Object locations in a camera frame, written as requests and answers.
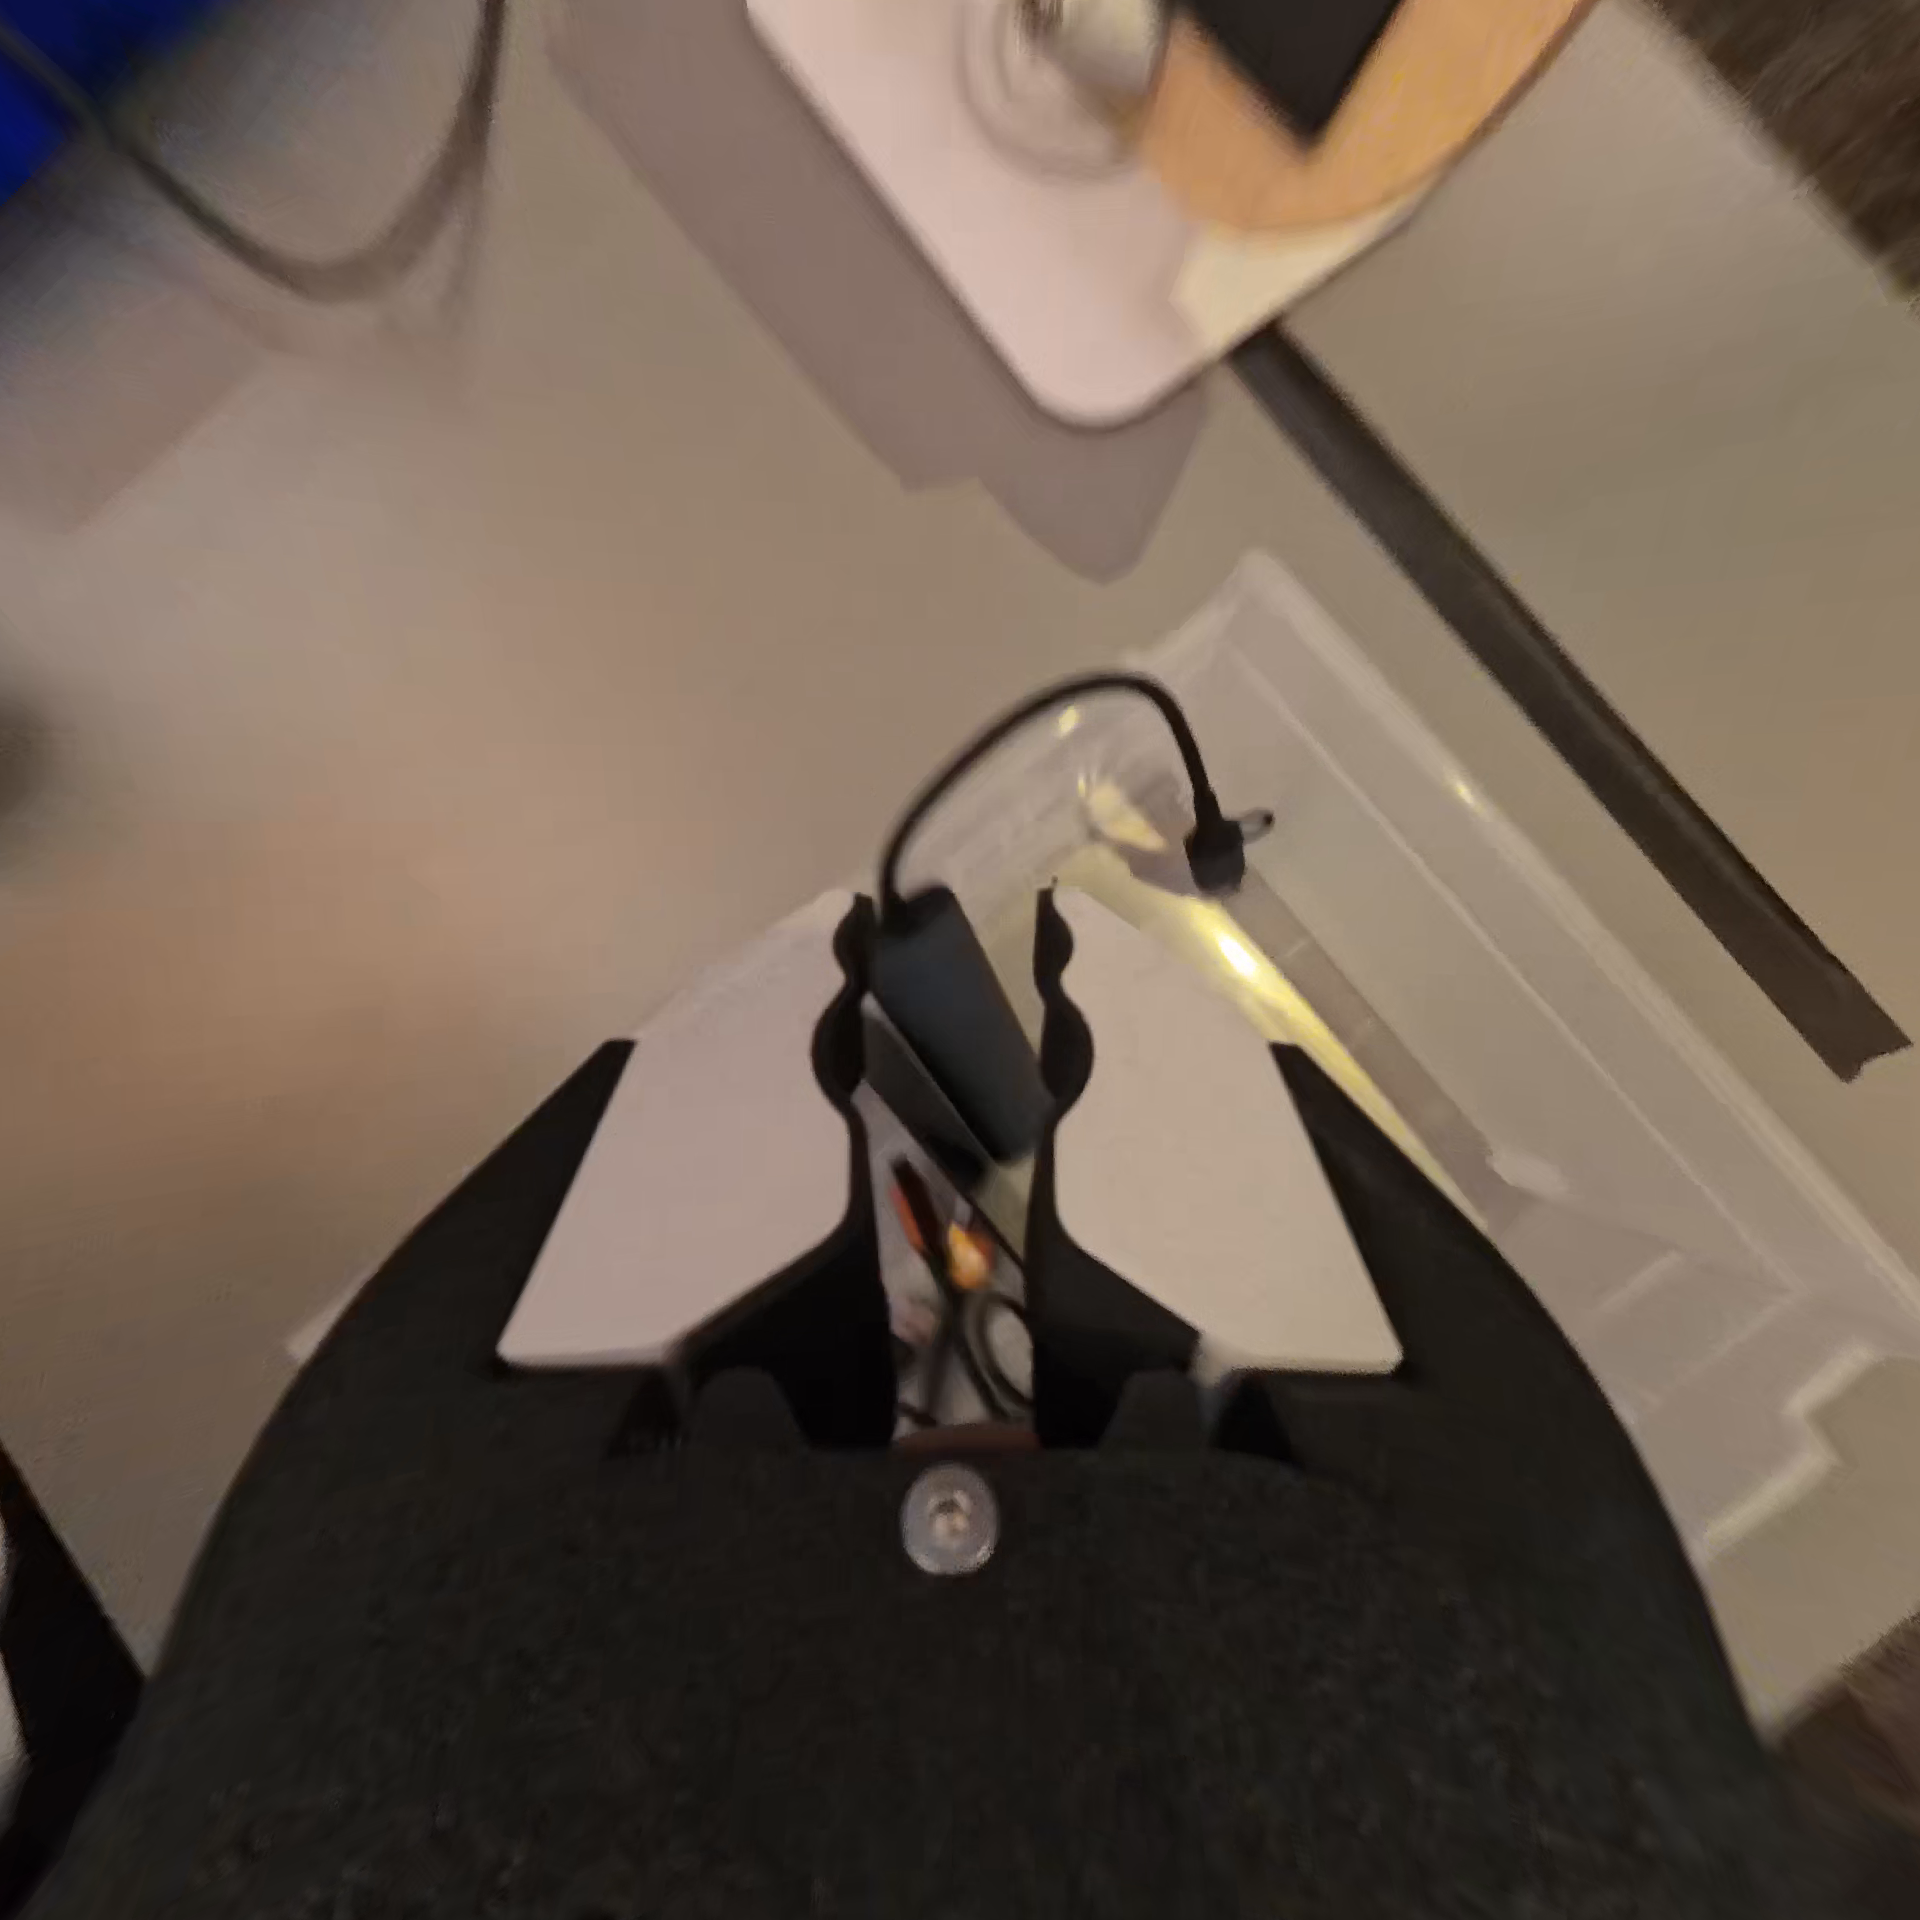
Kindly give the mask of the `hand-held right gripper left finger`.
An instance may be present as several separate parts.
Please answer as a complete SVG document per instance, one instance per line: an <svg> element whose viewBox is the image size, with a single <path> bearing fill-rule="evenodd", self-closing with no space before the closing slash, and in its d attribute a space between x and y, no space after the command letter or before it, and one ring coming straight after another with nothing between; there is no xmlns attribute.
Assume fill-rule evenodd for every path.
<svg viewBox="0 0 1920 1920"><path fill-rule="evenodd" d="M898 1370L863 1079L867 895L759 934L631 1039L493 1353L643 1372L687 1410L754 1372L812 1444L887 1444Z"/></svg>

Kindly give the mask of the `grey desk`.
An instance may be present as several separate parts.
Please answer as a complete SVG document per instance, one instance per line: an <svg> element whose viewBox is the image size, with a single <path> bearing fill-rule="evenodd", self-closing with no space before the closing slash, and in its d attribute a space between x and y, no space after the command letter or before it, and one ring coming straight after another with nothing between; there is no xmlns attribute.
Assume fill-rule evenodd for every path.
<svg viewBox="0 0 1920 1920"><path fill-rule="evenodd" d="M1597 3L1058 423L743 3L511 11L372 312L116 166L6 233L4 1436L154 1657L33 1914L1842 1915L1571 1335L1293 1043L1409 1358L975 1452L975 1572L947 1438L495 1347L636 1034L1250 556L1915 1277L1915 315Z"/></svg>

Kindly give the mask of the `blue plastic bin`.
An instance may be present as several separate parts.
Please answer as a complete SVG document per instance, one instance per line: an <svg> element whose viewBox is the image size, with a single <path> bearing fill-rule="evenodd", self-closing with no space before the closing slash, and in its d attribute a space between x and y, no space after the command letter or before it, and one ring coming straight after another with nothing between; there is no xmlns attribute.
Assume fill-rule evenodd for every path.
<svg viewBox="0 0 1920 1920"><path fill-rule="evenodd" d="M103 101L184 33L198 2L4 2L1 201L68 146L73 92Z"/></svg>

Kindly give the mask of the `person's dark clothing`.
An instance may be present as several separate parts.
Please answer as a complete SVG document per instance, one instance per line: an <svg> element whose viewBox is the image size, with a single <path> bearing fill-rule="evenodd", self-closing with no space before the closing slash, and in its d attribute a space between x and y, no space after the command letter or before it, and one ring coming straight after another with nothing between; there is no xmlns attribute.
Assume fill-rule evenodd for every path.
<svg viewBox="0 0 1920 1920"><path fill-rule="evenodd" d="M28 1479L1 1457L1 1912L60 1856L135 1714L141 1672Z"/></svg>

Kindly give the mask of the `white folding stand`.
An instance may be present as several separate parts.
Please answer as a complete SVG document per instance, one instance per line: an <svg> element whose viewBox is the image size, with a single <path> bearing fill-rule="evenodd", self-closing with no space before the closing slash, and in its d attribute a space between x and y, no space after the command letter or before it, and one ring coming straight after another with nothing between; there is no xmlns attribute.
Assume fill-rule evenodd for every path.
<svg viewBox="0 0 1920 1920"><path fill-rule="evenodd" d="M1040 54L1016 3L748 2L782 73L1045 415L1139 419L1401 227L1202 221Z"/></svg>

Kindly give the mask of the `dark grey adapter with cable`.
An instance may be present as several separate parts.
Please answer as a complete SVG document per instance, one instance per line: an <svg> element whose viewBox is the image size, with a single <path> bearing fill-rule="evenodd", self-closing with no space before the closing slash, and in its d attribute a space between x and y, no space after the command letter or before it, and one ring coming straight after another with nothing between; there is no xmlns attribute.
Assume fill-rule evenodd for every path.
<svg viewBox="0 0 1920 1920"><path fill-rule="evenodd" d="M902 871L920 830L977 765L1054 711L1099 698L1139 699L1164 721L1190 788L1191 824L1181 847L1200 897L1237 891L1247 847L1276 822L1270 809L1227 814L1186 707L1164 681L1138 670L1045 684L996 715L917 786L877 854L869 992L994 1163L1019 1161L1040 1145L1047 1116L1040 1055L955 891L940 881L907 891Z"/></svg>

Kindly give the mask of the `clear plastic bin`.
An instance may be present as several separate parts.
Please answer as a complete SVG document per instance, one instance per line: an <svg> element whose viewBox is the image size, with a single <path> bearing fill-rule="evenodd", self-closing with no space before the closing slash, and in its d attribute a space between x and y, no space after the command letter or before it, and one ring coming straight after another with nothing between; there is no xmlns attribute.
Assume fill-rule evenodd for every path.
<svg viewBox="0 0 1920 1920"><path fill-rule="evenodd" d="M932 814L1023 1037L1022 938L1077 890L1293 1043L1491 1236L1570 1335L1708 1567L1808 1498L1816 1412L1915 1358L1915 1276L1571 897L1282 564L1245 556L1146 653L1227 800L1276 805L1205 900L1141 704L1084 699Z"/></svg>

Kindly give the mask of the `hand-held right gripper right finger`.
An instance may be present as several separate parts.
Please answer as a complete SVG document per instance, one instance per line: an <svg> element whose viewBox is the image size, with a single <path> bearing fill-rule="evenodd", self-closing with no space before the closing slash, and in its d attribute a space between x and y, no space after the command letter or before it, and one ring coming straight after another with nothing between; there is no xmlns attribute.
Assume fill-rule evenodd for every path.
<svg viewBox="0 0 1920 1920"><path fill-rule="evenodd" d="M1207 971L1097 897L1035 918L1052 1110L1026 1205L1044 1444L1095 1444L1132 1380L1387 1380L1403 1346L1285 1079Z"/></svg>

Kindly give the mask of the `wood-framed black board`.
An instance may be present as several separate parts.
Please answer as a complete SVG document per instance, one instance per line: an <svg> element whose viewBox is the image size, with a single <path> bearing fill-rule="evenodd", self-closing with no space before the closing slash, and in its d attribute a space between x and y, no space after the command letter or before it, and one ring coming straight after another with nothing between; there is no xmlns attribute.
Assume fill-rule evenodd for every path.
<svg viewBox="0 0 1920 1920"><path fill-rule="evenodd" d="M1170 28L1134 152L1190 219L1253 235L1385 212L1489 132L1568 43L1585 2L1405 2L1316 138L1194 21Z"/></svg>

